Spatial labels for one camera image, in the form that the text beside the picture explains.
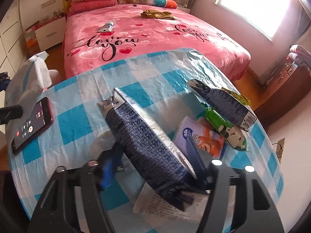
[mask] nightstand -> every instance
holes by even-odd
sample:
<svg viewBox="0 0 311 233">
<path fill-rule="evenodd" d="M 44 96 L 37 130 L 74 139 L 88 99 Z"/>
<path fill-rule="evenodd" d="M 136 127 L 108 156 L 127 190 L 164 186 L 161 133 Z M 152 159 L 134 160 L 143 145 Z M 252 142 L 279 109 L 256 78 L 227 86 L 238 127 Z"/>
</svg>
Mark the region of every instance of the nightstand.
<svg viewBox="0 0 311 233">
<path fill-rule="evenodd" d="M 64 40 L 66 30 L 65 17 L 52 21 L 35 31 L 41 51 L 45 51 Z"/>
<path fill-rule="evenodd" d="M 305 67 L 284 61 L 265 87 L 263 104 L 254 112 L 264 128 L 279 120 L 311 91 L 311 77 Z"/>
</svg>

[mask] smartphone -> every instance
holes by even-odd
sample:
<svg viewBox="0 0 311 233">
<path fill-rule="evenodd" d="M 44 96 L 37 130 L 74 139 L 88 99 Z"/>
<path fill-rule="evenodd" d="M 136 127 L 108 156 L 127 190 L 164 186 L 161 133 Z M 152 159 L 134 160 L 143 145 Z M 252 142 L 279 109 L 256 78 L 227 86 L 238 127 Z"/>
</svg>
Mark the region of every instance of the smartphone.
<svg viewBox="0 0 311 233">
<path fill-rule="evenodd" d="M 17 154 L 35 137 L 38 137 L 43 131 L 53 123 L 50 101 L 47 97 L 38 101 L 32 110 L 30 117 L 16 131 L 12 141 L 11 148 L 13 154 Z"/>
</svg>

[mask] wooden floor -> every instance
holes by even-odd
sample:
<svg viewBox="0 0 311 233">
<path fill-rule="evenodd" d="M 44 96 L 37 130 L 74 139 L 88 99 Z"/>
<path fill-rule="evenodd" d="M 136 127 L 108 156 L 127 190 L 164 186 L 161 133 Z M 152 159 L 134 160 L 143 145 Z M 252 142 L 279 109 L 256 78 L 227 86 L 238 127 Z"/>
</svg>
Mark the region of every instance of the wooden floor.
<svg viewBox="0 0 311 233">
<path fill-rule="evenodd" d="M 45 62 L 48 68 L 58 70 L 62 79 L 65 80 L 62 44 L 48 49 L 47 53 L 49 56 Z M 251 101 L 251 108 L 253 110 L 262 104 L 263 89 L 254 77 L 253 72 L 247 70 L 240 80 L 234 82 L 234 85 L 242 95 Z M 0 170 L 9 170 L 6 148 L 0 149 Z"/>
</svg>

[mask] white wardrobe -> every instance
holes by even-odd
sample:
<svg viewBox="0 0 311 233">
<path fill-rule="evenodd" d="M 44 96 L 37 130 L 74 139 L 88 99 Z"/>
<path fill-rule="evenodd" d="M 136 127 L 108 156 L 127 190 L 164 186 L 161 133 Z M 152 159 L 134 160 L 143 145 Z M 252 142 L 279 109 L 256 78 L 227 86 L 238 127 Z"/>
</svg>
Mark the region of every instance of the white wardrobe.
<svg viewBox="0 0 311 233">
<path fill-rule="evenodd" d="M 12 3 L 0 23 L 0 73 L 8 72 L 10 78 L 27 57 L 17 3 L 18 0 Z M 5 92 L 0 92 L 0 108 L 4 107 L 4 96 Z M 0 125 L 0 132 L 5 133 L 4 125 Z"/>
</svg>

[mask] wall switch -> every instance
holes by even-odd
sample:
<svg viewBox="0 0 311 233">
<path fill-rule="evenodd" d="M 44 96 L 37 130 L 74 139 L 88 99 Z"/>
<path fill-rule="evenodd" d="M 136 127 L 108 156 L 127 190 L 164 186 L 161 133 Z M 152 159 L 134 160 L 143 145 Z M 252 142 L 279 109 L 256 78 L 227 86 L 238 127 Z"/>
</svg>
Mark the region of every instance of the wall switch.
<svg viewBox="0 0 311 233">
<path fill-rule="evenodd" d="M 283 154 L 283 150 L 284 150 L 285 137 L 282 138 L 281 140 L 279 140 L 277 143 L 278 144 L 276 147 L 276 156 L 279 160 L 279 163 L 281 163 L 281 158 L 282 158 L 282 154 Z"/>
<path fill-rule="evenodd" d="M 49 5 L 53 4 L 53 3 L 56 3 L 56 0 L 49 0 L 49 1 L 41 4 L 41 9 L 44 9 L 45 7 L 47 7 L 47 6 L 49 6 Z"/>
</svg>

